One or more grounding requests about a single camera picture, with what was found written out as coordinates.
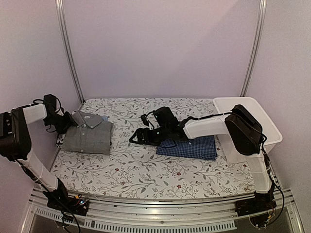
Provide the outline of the grey shirt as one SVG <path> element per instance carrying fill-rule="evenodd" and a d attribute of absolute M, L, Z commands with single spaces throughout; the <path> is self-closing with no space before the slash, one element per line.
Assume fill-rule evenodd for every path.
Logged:
<path fill-rule="evenodd" d="M 62 144 L 62 150 L 90 154 L 110 154 L 113 123 L 100 115 L 76 111 Z"/>

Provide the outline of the blue checked long sleeve shirt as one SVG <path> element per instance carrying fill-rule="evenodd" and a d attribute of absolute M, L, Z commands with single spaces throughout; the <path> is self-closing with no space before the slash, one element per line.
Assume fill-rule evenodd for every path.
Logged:
<path fill-rule="evenodd" d="M 188 141 L 166 139 L 157 147 L 157 155 L 215 161 L 217 158 L 214 136 L 203 136 Z"/>

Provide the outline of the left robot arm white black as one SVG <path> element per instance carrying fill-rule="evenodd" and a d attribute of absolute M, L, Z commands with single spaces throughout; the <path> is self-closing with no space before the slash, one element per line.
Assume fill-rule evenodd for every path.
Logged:
<path fill-rule="evenodd" d="M 0 155 L 10 162 L 18 163 L 34 183 L 43 187 L 47 197 L 62 211 L 72 207 L 63 182 L 52 175 L 36 156 L 28 125 L 43 120 L 53 125 L 58 134 L 65 134 L 73 125 L 69 112 L 59 113 L 50 104 L 31 104 L 0 114 Z"/>

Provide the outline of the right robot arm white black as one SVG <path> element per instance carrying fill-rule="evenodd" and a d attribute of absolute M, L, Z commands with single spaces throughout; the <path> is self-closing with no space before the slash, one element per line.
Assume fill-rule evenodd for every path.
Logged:
<path fill-rule="evenodd" d="M 143 114 L 141 120 L 145 128 L 134 132 L 129 139 L 131 143 L 159 146 L 165 139 L 186 141 L 217 134 L 229 135 L 235 150 L 245 156 L 254 179 L 255 193 L 259 194 L 252 199 L 251 207 L 261 212 L 270 204 L 267 194 L 273 192 L 274 185 L 270 177 L 270 159 L 264 147 L 267 136 L 261 124 L 244 106 L 238 104 L 226 113 L 199 118 L 189 116 L 182 121 L 178 121 L 169 107 L 161 107 L 151 113 L 159 127 L 154 128 L 147 114 Z"/>

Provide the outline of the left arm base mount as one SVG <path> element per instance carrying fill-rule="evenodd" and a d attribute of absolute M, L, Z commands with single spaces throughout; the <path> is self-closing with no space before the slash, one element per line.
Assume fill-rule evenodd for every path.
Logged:
<path fill-rule="evenodd" d="M 81 194 L 75 197 L 57 197 L 51 193 L 44 192 L 44 195 L 48 198 L 47 206 L 49 208 L 64 211 L 69 213 L 71 211 L 75 215 L 86 216 L 89 208 L 89 199 L 83 198 Z"/>

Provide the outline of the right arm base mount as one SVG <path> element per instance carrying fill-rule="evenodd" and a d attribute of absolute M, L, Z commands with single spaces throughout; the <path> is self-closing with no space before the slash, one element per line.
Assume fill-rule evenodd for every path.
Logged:
<path fill-rule="evenodd" d="M 253 198 L 238 200 L 235 202 L 235 212 L 238 216 L 251 215 L 268 211 L 276 207 L 273 194 L 256 193 Z"/>

